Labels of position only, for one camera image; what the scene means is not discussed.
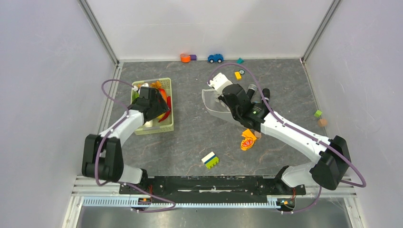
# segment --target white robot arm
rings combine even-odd
[[[99,178],[102,180],[140,183],[142,178],[147,176],[146,171],[124,164],[122,145],[137,128],[168,110],[168,105],[158,89],[143,86],[139,97],[133,101],[128,107],[128,111],[115,124],[98,135],[90,134],[86,137],[82,164],[83,175],[95,177],[97,166]],[[96,165],[99,147],[101,147],[101,152],[104,152],[104,157],[100,157],[99,163]]]
[[[273,136],[286,144],[294,147],[311,162],[299,166],[285,166],[277,174],[276,178],[284,185],[284,188],[293,188],[301,184],[319,184],[320,186],[334,190],[337,188],[348,165],[320,141],[330,145],[348,160],[350,160],[347,144],[339,136],[334,139],[310,132],[279,115],[277,112],[269,112],[268,108],[261,103],[252,103],[250,100],[256,90],[255,86],[249,86],[247,92],[238,84],[233,84],[222,73],[217,74],[209,83],[216,90],[218,99],[223,101],[231,111],[232,117],[243,126]],[[269,101],[270,91],[263,89],[262,99]],[[318,139],[317,142],[298,133],[286,126],[291,125]]]

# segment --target lego brick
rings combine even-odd
[[[211,159],[209,162],[206,163],[206,167],[208,169],[211,169],[213,166],[215,166],[216,164],[218,164],[220,160],[218,159],[218,157],[214,157],[213,159]]]
[[[242,58],[239,58],[238,60],[237,60],[237,63],[238,64],[242,64],[244,61],[243,61],[243,59]]]
[[[235,74],[235,77],[237,78],[237,80],[241,80],[241,79],[242,79],[242,77],[241,77],[241,75],[240,75],[240,73],[239,73],[238,71],[235,72],[234,74]]]
[[[209,161],[211,158],[215,157],[214,152],[210,152],[207,156],[201,159],[201,161],[205,164],[207,161]]]
[[[322,115],[322,111],[317,110],[314,114],[315,117],[319,118]]]
[[[317,125],[319,125],[319,127],[326,127],[327,120],[326,119],[320,119],[320,120],[317,121]]]

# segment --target metal frame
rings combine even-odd
[[[319,41],[320,37],[323,34],[323,31],[326,29],[330,19],[333,17],[335,11],[337,10],[338,6],[340,5],[340,2],[342,0],[333,0],[332,4],[330,5],[329,9],[327,10],[325,16],[322,19],[322,22],[320,23],[319,27],[317,28],[314,37],[312,38],[311,42],[308,45],[308,48],[306,49],[304,55],[301,58],[302,63],[304,64],[309,56],[312,53],[312,50],[316,46],[317,42]]]
[[[119,195],[120,184],[108,183],[99,187],[93,178],[77,176],[74,184],[70,203],[63,220],[62,228],[76,228],[79,215],[83,206],[97,207],[130,207],[136,206],[139,198],[148,198],[149,196],[139,195]],[[297,196],[297,198],[314,198],[318,192],[318,186],[306,186],[307,194]],[[274,208],[273,201],[280,198],[289,198],[290,196],[267,196],[268,203],[262,204],[177,204],[180,208]],[[365,228],[361,217],[361,211],[357,202],[357,195],[353,186],[340,183],[335,191],[322,189],[320,198],[343,198],[347,207],[347,213],[353,228]],[[167,204],[155,204],[153,207],[166,207]]]
[[[106,39],[106,36],[105,36],[104,32],[102,31],[101,26],[99,25],[98,21],[96,20],[96,17],[94,15],[94,13],[92,12],[91,7],[89,6],[87,0],[77,0],[77,1],[80,4],[81,8],[83,9],[84,13],[86,14],[95,33],[98,35],[99,39],[101,40],[102,45],[104,45],[109,57],[111,58],[111,61],[117,66],[119,64],[119,59],[116,57],[111,45],[109,44],[108,40]]]

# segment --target gray floor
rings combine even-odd
[[[297,199],[297,209],[312,199]],[[320,199],[310,210],[281,215],[274,209],[175,209],[137,214],[129,208],[83,207],[79,228],[349,228],[343,199]]]
[[[271,91],[271,107],[288,120],[324,135],[313,116],[316,105],[309,82],[298,59],[246,60],[243,63]],[[285,143],[263,136],[253,148],[242,151],[244,128],[211,116],[202,101],[202,89],[209,89],[207,77],[217,64],[207,61],[125,63],[120,79],[127,82],[169,77],[173,87],[173,132],[132,135],[123,145],[125,163],[144,168],[149,175],[272,175],[284,165],[309,160]],[[253,80],[245,74],[235,80],[238,67],[221,70],[228,79],[244,88]],[[130,88],[119,84],[116,98],[129,105]],[[124,109],[114,104],[110,124]],[[211,151],[220,162],[208,170],[201,158]]]

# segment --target orange toy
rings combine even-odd
[[[246,151],[252,148],[257,140],[256,136],[249,129],[242,132],[242,136],[245,137],[245,139],[240,143],[240,149]]]
[[[190,62],[190,56],[187,54],[181,54],[181,61],[183,63],[189,63]]]

